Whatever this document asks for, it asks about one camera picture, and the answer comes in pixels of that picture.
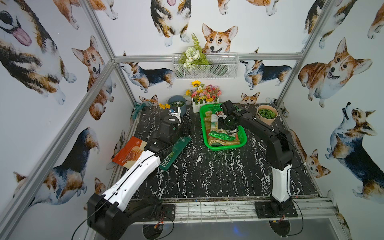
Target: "yellow flower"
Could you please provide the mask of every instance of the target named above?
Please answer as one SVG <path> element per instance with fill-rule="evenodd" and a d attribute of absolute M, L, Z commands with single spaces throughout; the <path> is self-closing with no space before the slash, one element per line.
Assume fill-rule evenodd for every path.
<path fill-rule="evenodd" d="M 198 86 L 200 86 L 200 84 L 201 84 L 201 82 L 198 81 L 198 80 L 192 82 L 192 86 L 194 86 L 194 87 L 196 87 L 196 88 L 197 88 Z"/>

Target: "gray pot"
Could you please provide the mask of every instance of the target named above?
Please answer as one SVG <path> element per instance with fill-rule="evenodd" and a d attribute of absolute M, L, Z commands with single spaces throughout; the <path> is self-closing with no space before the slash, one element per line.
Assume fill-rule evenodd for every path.
<path fill-rule="evenodd" d="M 167 102 L 169 105 L 173 106 L 172 103 L 177 102 L 177 101 L 184 103 L 182 106 L 180 106 L 180 110 L 181 110 L 180 116 L 184 116 L 185 112 L 186 112 L 186 104 L 185 104 L 186 99 L 183 96 L 181 96 L 181 95 L 173 96 L 170 99 L 168 99 Z"/>

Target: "green package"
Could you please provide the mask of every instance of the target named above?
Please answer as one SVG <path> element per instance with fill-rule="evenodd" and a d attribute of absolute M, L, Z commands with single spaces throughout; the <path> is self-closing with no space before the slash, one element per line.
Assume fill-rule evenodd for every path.
<path fill-rule="evenodd" d="M 190 137 L 181 137 L 176 144 L 172 147 L 172 152 L 160 163 L 159 168 L 166 171 L 173 164 L 179 154 L 183 151 L 185 146 L 191 141 Z"/>

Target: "metal grate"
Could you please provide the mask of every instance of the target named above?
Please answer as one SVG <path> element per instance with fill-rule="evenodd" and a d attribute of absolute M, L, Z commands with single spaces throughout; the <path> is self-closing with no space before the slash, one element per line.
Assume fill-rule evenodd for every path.
<path fill-rule="evenodd" d="M 239 57 L 237 53 L 206 54 L 211 65 L 196 65 L 189 71 L 179 64 L 181 54 L 172 55 L 172 64 L 176 79 L 226 79 L 237 76 Z"/>

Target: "table surface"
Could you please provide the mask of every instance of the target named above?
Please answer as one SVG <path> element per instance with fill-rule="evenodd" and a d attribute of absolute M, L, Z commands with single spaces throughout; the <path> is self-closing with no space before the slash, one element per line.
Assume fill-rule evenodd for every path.
<path fill-rule="evenodd" d="M 259 106 L 236 105 L 254 114 Z M 145 107 L 134 136 L 148 141 L 167 114 L 168 110 L 162 110 L 158 106 Z M 245 146 L 213 152 L 204 144 L 200 114 L 193 113 L 191 105 L 187 106 L 187 112 L 182 118 L 182 122 L 186 121 L 191 124 L 192 140 L 168 171 L 157 169 L 151 173 L 132 199 L 141 199 L 144 194 L 172 200 L 250 200 L 270 195 L 272 172 L 265 160 L 266 145 L 259 137 L 245 129 L 248 138 Z M 286 129 L 280 116 L 272 126 Z M 298 166 L 300 161 L 296 157 L 293 167 Z M 290 186 L 292 195 L 310 198 L 318 196 L 304 165 L 291 170 Z"/>

